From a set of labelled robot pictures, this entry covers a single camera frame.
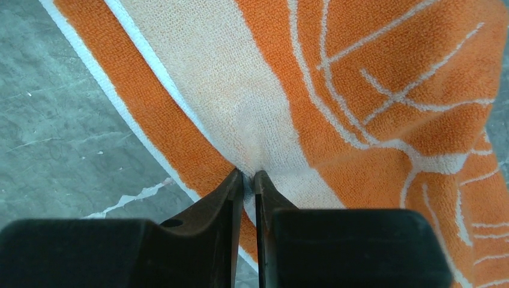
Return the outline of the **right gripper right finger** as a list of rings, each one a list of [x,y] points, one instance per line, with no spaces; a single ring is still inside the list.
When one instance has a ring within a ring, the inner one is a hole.
[[[260,171],[256,198],[261,287],[450,287],[429,222],[408,209],[300,209]]]

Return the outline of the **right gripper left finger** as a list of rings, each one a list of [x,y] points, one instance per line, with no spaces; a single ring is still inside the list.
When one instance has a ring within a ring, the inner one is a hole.
[[[1,230],[2,287],[233,287],[243,179],[162,222],[24,219]]]

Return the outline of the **orange and cream towel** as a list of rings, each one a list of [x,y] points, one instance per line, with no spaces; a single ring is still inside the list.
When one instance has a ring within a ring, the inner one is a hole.
[[[115,109],[199,200],[237,167],[300,208],[409,208],[454,287],[508,286],[485,124],[502,1],[43,1]]]

